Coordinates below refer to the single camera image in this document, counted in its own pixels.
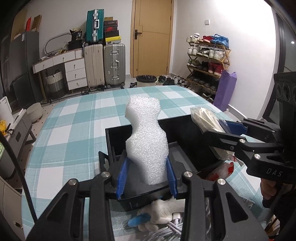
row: blue gripper pad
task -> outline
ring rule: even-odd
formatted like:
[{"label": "blue gripper pad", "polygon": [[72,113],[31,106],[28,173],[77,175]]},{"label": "blue gripper pad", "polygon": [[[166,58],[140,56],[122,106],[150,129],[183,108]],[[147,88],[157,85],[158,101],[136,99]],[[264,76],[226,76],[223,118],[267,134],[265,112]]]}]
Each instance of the blue gripper pad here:
[{"label": "blue gripper pad", "polygon": [[230,121],[227,121],[227,125],[231,131],[231,133],[233,135],[242,135],[242,134],[246,134],[247,131],[248,131],[248,128],[246,126],[243,125],[243,123],[240,123],[240,122],[230,122]]},{"label": "blue gripper pad", "polygon": [[168,157],[166,160],[166,167],[167,167],[167,176],[168,176],[168,184],[170,187],[170,192],[174,196],[174,198],[176,198],[178,194],[177,179],[176,179],[174,170],[172,168],[172,165],[170,163],[170,159]]},{"label": "blue gripper pad", "polygon": [[127,157],[125,157],[118,175],[118,179],[117,179],[116,197],[118,200],[121,199],[121,195],[123,194],[124,187],[126,185],[129,163],[130,163],[130,160]]}]

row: teal and white plaid sheet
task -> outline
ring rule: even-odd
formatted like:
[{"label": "teal and white plaid sheet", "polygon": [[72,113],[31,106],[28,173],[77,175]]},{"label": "teal and white plaid sheet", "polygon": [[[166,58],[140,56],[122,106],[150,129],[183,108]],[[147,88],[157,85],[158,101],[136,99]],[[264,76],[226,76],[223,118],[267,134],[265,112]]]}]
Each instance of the teal and white plaid sheet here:
[{"label": "teal and white plaid sheet", "polygon": [[[69,179],[84,181],[99,174],[98,152],[107,153],[105,129],[130,124],[124,117],[130,95],[158,98],[161,106],[159,119],[188,115],[191,107],[201,106],[212,110],[221,119],[230,120],[196,93],[178,86],[106,91],[57,104],[34,144],[25,174],[37,217]],[[269,218],[268,210],[261,204],[260,179],[249,176],[245,166],[236,164],[227,181],[239,195],[255,202],[252,211],[259,221]],[[88,207],[89,200],[86,199],[84,240],[89,239]],[[110,209],[116,239],[134,239],[137,230],[129,228],[127,221],[136,215],[136,211],[126,213],[116,201],[110,202]],[[25,195],[22,197],[22,221],[27,236],[33,227],[33,219]]]}]

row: hand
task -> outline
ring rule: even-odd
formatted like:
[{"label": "hand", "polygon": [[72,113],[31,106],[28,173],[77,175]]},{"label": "hand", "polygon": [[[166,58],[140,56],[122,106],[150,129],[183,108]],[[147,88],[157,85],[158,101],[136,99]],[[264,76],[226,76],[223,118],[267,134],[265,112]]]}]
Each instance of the hand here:
[{"label": "hand", "polygon": [[[260,189],[262,196],[269,200],[272,196],[276,195],[276,188],[274,187],[276,185],[275,181],[270,181],[266,179],[261,178],[260,183]],[[288,193],[292,189],[292,184],[284,184],[286,186],[286,190],[284,193]]]}]

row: white glove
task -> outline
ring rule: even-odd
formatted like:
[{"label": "white glove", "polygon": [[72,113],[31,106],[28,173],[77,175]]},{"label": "white glove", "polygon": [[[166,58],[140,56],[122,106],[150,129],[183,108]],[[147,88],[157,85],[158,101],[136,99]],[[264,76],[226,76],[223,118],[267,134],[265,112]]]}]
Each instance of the white glove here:
[{"label": "white glove", "polygon": [[158,230],[156,224],[167,224],[173,220],[173,213],[183,213],[185,209],[185,199],[175,199],[171,198],[169,200],[163,201],[157,199],[151,204],[138,210],[137,215],[148,213],[151,216],[151,220],[138,225],[138,229],[141,232],[149,230],[150,232],[155,232]]}]

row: white foam block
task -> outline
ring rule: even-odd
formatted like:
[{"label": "white foam block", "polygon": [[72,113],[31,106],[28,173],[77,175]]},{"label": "white foam block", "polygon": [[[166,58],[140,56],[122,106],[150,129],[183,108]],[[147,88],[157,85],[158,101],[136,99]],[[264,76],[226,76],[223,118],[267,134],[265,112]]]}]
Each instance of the white foam block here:
[{"label": "white foam block", "polygon": [[125,117],[133,127],[126,141],[127,156],[138,166],[142,181],[148,185],[167,180],[168,140],[158,124],[159,113],[156,98],[131,96],[126,105]]}]

